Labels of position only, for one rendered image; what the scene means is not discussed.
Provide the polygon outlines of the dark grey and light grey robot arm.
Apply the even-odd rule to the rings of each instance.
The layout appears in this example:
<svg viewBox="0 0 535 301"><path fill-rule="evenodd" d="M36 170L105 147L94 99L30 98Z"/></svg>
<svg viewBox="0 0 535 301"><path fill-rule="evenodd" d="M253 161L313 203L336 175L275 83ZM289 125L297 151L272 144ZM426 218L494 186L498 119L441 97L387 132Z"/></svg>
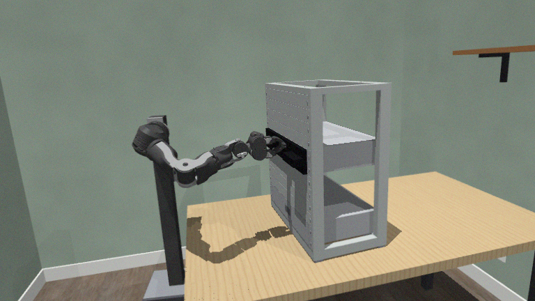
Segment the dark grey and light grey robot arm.
<svg viewBox="0 0 535 301"><path fill-rule="evenodd" d="M166 142L169 134L162 117L147 118L147 124L139 127L132 147L138 154L154 161L173 182L176 181L183 188L206 182L218 170L239 162L249 152L244 141L235 139L202 153L196 159L179 160L177 152ZM233 159L232 153L237 159Z"/></svg>

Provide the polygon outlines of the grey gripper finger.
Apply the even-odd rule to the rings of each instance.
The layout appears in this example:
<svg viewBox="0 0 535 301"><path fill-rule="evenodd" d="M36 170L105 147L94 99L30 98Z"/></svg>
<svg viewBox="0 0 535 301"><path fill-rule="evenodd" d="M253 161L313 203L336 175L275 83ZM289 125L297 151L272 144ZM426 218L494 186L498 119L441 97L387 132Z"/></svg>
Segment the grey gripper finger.
<svg viewBox="0 0 535 301"><path fill-rule="evenodd" d="M264 136L264 138L266 140L267 145L275 143L276 141L278 141L282 146L286 146L285 142L282 139L280 139L280 138L278 138L276 136L272 136L272 137L271 136Z"/></svg>
<svg viewBox="0 0 535 301"><path fill-rule="evenodd" d="M267 156L266 156L266 159L267 159L267 158L272 158L272 157L275 156L277 153L279 153L280 151L282 151L284 148L286 148L286 146L282 146L281 144L279 144L276 148L273 148L272 150L271 150L271 149L267 149Z"/></svg>

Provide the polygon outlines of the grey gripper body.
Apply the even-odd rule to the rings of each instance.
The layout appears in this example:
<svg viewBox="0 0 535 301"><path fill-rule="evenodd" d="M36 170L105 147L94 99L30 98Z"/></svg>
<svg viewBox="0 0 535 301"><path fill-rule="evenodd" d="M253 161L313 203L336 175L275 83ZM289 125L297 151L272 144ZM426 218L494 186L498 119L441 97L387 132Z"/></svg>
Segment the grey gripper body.
<svg viewBox="0 0 535 301"><path fill-rule="evenodd" d="M262 138L261 138L262 137ZM267 143L264 134L253 131L250 133L246 145L249 148L249 154L258 161L264 160L267 156Z"/></svg>

